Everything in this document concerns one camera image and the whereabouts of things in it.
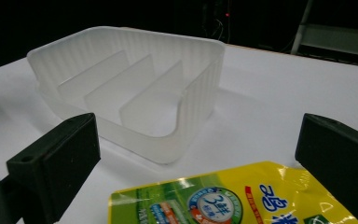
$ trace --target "translucent plastic container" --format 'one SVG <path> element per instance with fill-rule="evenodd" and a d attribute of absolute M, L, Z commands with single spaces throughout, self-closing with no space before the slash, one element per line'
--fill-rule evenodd
<path fill-rule="evenodd" d="M 33 49 L 27 59 L 60 118 L 93 112 L 101 137 L 169 163 L 213 111 L 224 52 L 212 39 L 103 26 Z"/>

